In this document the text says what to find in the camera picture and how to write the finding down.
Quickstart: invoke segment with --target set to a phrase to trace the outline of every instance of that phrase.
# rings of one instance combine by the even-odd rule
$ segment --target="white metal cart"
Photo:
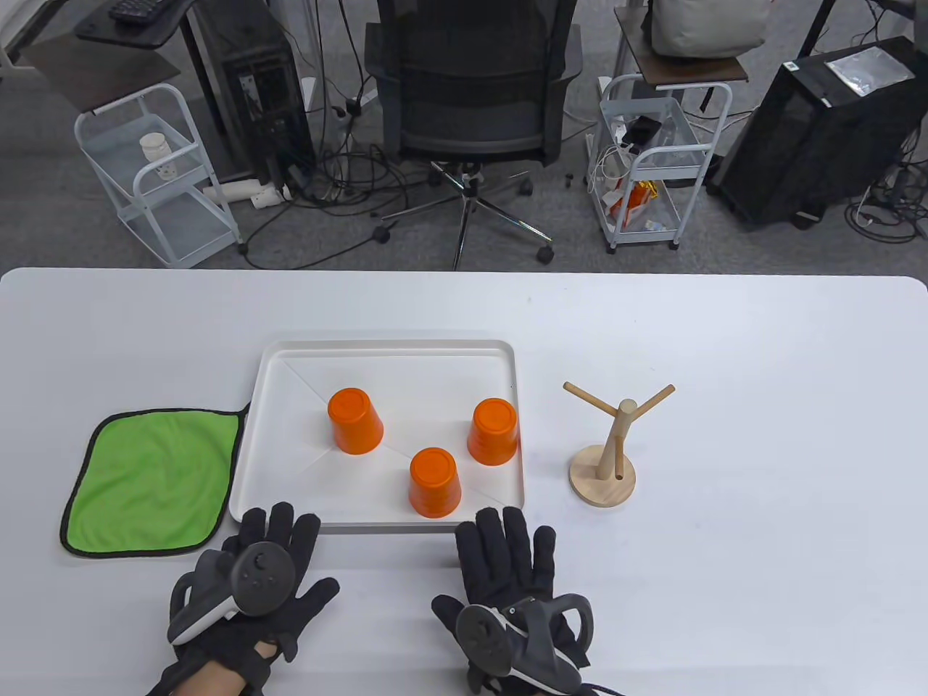
[[[676,249],[680,238],[696,205],[696,197],[702,187],[709,162],[715,152],[718,138],[728,111],[731,108],[731,87],[726,83],[694,83],[657,86],[658,92],[680,94],[686,89],[714,87],[725,95],[725,105],[716,123],[712,140],[700,143],[693,133],[680,103],[669,94],[666,97],[646,99],[619,99],[619,88],[623,83],[643,80],[640,74],[632,73],[614,78],[603,90],[603,99],[599,103],[599,124],[594,133],[586,137],[589,167],[586,172],[587,185],[593,205],[599,217],[599,225],[606,237],[607,251],[615,253],[619,244],[639,244],[641,242],[670,242],[671,249]],[[627,127],[640,116],[647,116],[661,124],[660,130],[649,141],[645,149],[637,156],[632,156],[622,143]],[[621,172],[618,184],[615,177],[608,176],[602,166],[609,153],[618,153],[629,161],[627,171]],[[664,181],[694,179],[690,199],[683,216],[680,217],[677,206],[671,200]],[[652,182],[657,192],[641,213],[627,220],[628,203],[637,182]],[[603,201],[611,191],[621,194],[621,203],[616,203],[618,210],[612,215],[612,205]]]
[[[145,96],[156,91],[167,92],[177,101],[193,142],[148,110]],[[183,95],[169,84],[154,84],[91,113],[99,116],[132,102],[142,115],[100,135],[85,137],[88,113],[78,116],[74,124],[74,136],[122,223],[169,268],[190,268],[240,243],[238,225]],[[164,134],[173,152],[149,162],[138,142],[148,133]],[[157,170],[170,162],[177,176],[164,181]],[[213,183],[219,205],[195,188],[205,179]]]

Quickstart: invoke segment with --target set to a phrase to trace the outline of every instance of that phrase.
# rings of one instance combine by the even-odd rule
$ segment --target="white tray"
[[[383,421],[383,441],[360,457],[332,438],[327,407],[363,389]],[[477,510],[523,503],[522,449],[486,467],[467,450],[473,409],[503,398],[519,411],[515,354],[502,341],[290,341],[264,351],[238,453],[229,511],[289,501],[325,532],[442,532]],[[409,462],[442,447],[458,463],[458,508],[428,520],[409,504]]]

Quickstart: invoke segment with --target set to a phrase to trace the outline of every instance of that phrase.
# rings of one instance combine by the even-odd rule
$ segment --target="white bag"
[[[651,45],[662,56],[732,58],[764,43],[770,0],[651,0]]]

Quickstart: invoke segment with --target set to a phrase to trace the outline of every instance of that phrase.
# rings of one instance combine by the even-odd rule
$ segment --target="white cup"
[[[158,161],[171,154],[171,143],[164,137],[164,133],[142,135],[138,144],[142,146],[142,152],[145,153],[145,159],[148,161]],[[177,178],[177,166],[172,161],[162,164],[155,171],[164,181]]]

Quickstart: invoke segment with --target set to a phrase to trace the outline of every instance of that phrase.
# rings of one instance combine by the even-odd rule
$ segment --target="keyboard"
[[[121,24],[147,27],[173,3],[174,0],[119,0],[110,8],[109,15]]]

